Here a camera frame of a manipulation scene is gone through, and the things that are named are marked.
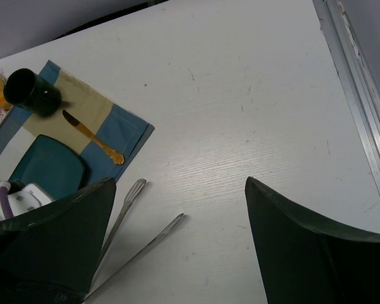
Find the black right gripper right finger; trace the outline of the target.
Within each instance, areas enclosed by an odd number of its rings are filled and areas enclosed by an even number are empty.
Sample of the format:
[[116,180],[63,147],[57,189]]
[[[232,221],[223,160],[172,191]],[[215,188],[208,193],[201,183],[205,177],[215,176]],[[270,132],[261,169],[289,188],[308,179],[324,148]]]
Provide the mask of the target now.
[[245,195],[269,303],[380,303],[380,234],[327,218],[253,177]]

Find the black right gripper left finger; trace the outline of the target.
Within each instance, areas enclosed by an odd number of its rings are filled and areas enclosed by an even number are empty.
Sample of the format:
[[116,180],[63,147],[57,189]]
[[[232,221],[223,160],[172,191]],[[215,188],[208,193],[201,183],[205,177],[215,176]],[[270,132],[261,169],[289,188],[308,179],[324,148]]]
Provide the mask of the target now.
[[0,222],[0,303],[83,303],[115,193],[104,178]]

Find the metal tongs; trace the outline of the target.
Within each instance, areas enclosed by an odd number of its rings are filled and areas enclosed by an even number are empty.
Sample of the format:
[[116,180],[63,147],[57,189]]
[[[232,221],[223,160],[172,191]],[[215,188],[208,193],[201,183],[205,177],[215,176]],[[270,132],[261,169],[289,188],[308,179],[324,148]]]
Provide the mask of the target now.
[[104,242],[95,278],[85,303],[95,303],[136,262],[166,239],[186,218],[180,213],[165,223],[154,223],[144,211],[141,201],[148,193],[149,182],[138,179],[126,194],[121,211]]

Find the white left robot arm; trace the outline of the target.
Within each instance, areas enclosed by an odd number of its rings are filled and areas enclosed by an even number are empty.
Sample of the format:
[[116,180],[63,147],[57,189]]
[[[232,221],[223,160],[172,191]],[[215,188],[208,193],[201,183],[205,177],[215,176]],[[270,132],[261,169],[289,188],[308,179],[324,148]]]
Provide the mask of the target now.
[[19,216],[52,203],[54,198],[37,184],[0,182],[0,221]]

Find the teal square plate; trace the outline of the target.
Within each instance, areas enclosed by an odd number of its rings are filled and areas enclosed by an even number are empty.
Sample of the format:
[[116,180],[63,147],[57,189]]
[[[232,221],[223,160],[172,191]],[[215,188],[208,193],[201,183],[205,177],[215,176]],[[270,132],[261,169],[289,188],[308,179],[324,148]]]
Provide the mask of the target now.
[[37,184],[55,200],[77,192],[86,166],[71,148],[52,137],[39,135],[24,154],[10,182]]

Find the gold knife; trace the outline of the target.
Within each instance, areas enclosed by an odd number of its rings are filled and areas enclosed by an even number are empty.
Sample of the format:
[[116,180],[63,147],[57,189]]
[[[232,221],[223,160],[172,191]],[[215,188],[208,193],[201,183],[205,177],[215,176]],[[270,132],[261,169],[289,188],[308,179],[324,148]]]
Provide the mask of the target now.
[[90,141],[97,144],[106,155],[113,161],[116,165],[123,165],[125,163],[125,157],[122,153],[117,150],[111,148],[109,145],[102,142],[93,132],[91,132],[84,124],[82,124],[79,120],[77,120],[73,115],[71,115],[66,110],[62,110],[62,115],[65,120],[72,125],[76,130],[78,130],[81,134],[86,136]]

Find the blue beige checked placemat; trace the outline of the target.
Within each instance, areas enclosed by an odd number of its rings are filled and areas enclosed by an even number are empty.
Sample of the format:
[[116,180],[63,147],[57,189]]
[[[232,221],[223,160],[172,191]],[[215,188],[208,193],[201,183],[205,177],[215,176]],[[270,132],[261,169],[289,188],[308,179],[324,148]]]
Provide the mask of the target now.
[[65,144],[83,159],[87,167],[85,183],[103,177],[119,180],[155,128],[52,61],[45,64],[39,75],[60,90],[65,102],[63,109],[99,140],[122,153],[125,162],[114,164],[96,143],[65,120],[61,110],[50,117],[40,117],[13,107],[0,124],[0,180],[10,178],[22,156],[41,134]]

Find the dark green mug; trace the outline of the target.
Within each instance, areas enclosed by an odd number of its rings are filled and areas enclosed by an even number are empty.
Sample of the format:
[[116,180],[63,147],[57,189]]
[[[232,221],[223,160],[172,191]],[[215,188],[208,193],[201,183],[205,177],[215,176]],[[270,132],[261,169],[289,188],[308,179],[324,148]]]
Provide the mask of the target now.
[[3,95],[9,104],[42,117],[51,116],[61,104],[61,92],[28,68],[16,70],[8,77]]

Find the aluminium table frame rail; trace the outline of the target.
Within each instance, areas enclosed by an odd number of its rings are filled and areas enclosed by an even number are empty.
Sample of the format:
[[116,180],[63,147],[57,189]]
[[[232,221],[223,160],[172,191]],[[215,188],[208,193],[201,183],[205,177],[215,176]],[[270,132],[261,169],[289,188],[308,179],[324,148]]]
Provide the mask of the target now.
[[380,95],[341,1],[314,8],[380,195]]

